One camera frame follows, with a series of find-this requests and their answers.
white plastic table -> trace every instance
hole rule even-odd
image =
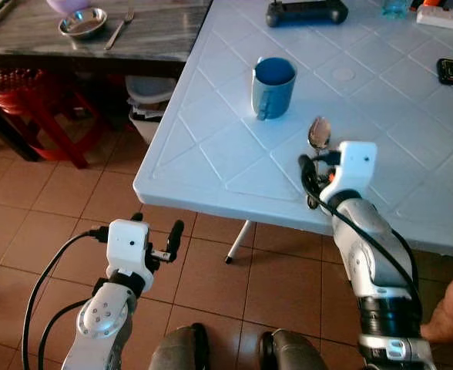
[[[367,198],[412,247],[453,255],[453,87],[435,63],[453,58],[453,31],[381,17],[344,0],[341,25],[267,27],[266,0],[214,0],[134,181],[147,204],[330,234],[307,208],[297,158],[313,155],[315,116],[331,143],[377,144]],[[288,111],[258,121],[251,69],[260,56],[292,60]]]

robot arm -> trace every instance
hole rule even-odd
[[[323,210],[331,215],[334,241],[361,313],[359,348],[367,368],[435,369],[430,346],[420,336],[421,305],[414,286],[413,255],[374,205],[362,199],[374,172],[377,147],[343,142],[336,154],[327,157],[329,162],[336,159],[329,163],[335,165],[335,172],[322,192],[312,161],[302,156],[299,163],[309,197],[320,193],[319,201],[326,205]]]
[[[148,242],[147,224],[132,220],[115,220],[110,224],[106,253],[108,280],[79,311],[76,337],[62,368],[120,369],[137,299],[153,285],[153,273],[160,261],[176,259],[183,227],[183,222],[177,221],[166,251],[154,251]]]

metal spoon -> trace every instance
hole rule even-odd
[[[307,134],[307,141],[310,146],[315,149],[316,156],[319,156],[321,150],[327,148],[330,137],[331,124],[329,123],[329,120],[324,117],[317,116],[312,122],[312,125],[309,128],[309,133]],[[314,165],[316,168],[316,175],[318,175],[319,163],[315,161]],[[308,197],[307,204],[313,210],[315,210],[318,205],[317,201],[312,196]]]

metal bowl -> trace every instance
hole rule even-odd
[[[60,21],[59,31],[64,36],[86,39],[105,25],[106,18],[106,12],[100,8],[76,10]]]

fork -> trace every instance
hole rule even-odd
[[[129,0],[129,10],[126,14],[126,17],[120,22],[119,27],[117,27],[110,40],[106,43],[104,48],[105,50],[110,50],[112,48],[113,43],[116,41],[117,36],[119,35],[122,27],[124,25],[128,25],[133,20],[133,18],[134,18],[134,7],[132,4],[132,0]]]

